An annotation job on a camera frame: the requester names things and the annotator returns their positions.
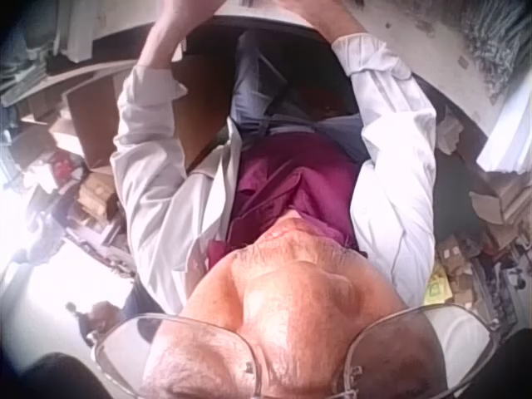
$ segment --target white shirt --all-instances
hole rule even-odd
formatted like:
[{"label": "white shirt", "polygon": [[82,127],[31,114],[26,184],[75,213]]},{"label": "white shirt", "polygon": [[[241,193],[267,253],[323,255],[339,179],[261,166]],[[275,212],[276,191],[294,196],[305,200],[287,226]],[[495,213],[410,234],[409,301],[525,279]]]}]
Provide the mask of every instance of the white shirt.
[{"label": "white shirt", "polygon": [[[405,302],[418,306],[434,263],[436,112],[386,43],[363,33],[332,49],[351,78],[371,156],[350,209],[357,242]],[[229,119],[228,142],[187,175],[171,104],[185,94],[170,70],[136,66],[118,100],[111,157],[140,280],[170,314],[207,273],[208,242],[226,237],[242,147]]]}]

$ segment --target white sleeve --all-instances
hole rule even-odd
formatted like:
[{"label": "white sleeve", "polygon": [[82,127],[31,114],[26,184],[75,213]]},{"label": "white sleeve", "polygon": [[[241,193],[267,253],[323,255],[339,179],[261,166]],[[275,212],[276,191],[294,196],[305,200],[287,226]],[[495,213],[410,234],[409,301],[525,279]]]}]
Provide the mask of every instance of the white sleeve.
[{"label": "white sleeve", "polygon": [[434,264],[436,111],[385,42],[363,33],[341,37],[332,48],[351,78],[371,156],[353,196],[357,239],[416,306]]},{"label": "white sleeve", "polygon": [[118,100],[120,124],[111,157],[137,273],[167,313],[178,313],[183,303],[184,288],[175,275],[186,272],[210,184],[204,175],[187,177],[185,155],[174,137],[172,101],[185,94],[170,70],[136,66]]}]

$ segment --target maroon vest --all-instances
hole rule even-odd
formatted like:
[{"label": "maroon vest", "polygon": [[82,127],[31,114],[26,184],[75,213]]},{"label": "maroon vest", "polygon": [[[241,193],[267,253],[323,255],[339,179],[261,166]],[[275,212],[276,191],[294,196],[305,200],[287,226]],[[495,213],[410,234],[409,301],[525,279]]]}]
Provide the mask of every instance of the maroon vest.
[{"label": "maroon vest", "polygon": [[358,250],[350,206],[360,168],[327,137],[283,133],[241,155],[226,241],[211,241],[209,268],[255,240],[295,209],[322,234]]}]

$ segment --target eyeglasses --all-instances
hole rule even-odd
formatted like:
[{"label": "eyeglasses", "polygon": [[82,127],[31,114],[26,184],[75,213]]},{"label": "eyeglasses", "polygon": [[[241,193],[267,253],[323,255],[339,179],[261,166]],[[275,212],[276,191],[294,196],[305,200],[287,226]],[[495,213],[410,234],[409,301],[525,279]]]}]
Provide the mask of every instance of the eyeglasses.
[{"label": "eyeglasses", "polygon": [[[448,397],[493,356],[496,330],[452,304],[392,314],[353,339],[327,399]],[[187,318],[133,318],[99,341],[92,356],[132,397],[157,397],[154,389],[179,399],[266,397],[264,366],[245,339]]]}]

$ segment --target man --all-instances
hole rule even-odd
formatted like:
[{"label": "man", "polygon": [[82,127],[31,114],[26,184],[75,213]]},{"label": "man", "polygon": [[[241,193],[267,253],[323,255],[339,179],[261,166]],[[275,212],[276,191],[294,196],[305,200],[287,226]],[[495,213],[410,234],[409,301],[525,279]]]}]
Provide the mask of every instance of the man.
[{"label": "man", "polygon": [[[148,397],[343,392],[332,386],[356,378],[342,374],[352,340],[422,303],[434,259],[436,113],[405,64],[339,1],[277,2],[331,43],[357,98],[366,149],[354,144],[356,117],[313,124],[283,99],[283,76],[250,50],[247,34],[229,141],[187,175],[171,106],[186,89],[170,60],[223,1],[165,1],[120,97],[111,159],[144,288],[165,313],[195,321],[162,325],[165,344],[146,368]],[[261,62],[278,85],[269,94]],[[364,150],[371,158],[362,163]],[[415,320],[388,330],[400,344],[390,351],[413,353],[415,370],[432,359],[438,374],[440,349],[423,328]],[[392,363],[367,367],[392,368],[393,377],[403,363]],[[380,378],[373,392],[391,382]],[[415,393],[417,383],[401,392]],[[436,385],[421,392],[441,392]]]}]

